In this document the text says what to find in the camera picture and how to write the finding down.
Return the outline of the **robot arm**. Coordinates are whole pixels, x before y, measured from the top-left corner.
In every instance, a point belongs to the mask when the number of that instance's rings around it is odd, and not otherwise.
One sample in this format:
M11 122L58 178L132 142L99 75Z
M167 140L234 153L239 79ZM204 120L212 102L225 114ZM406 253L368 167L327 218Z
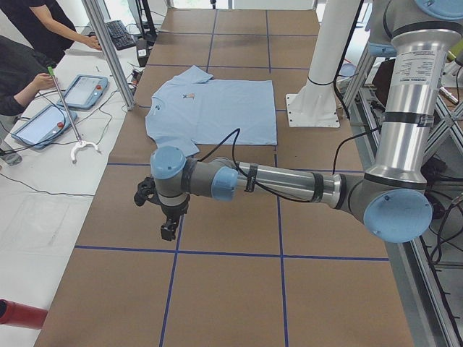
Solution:
M335 141L349 129L334 89L360 7L328 2L305 83L285 97L283 111L264 109L262 83L238 93L234 81L198 67L154 93L145 119L156 143L149 199L165 216L163 239L175 239L192 196L229 201L239 191L323 203L388 242L428 229L421 166L447 53L462 39L462 3L373 2L367 51L395 60L379 146L366 172L329 173Z

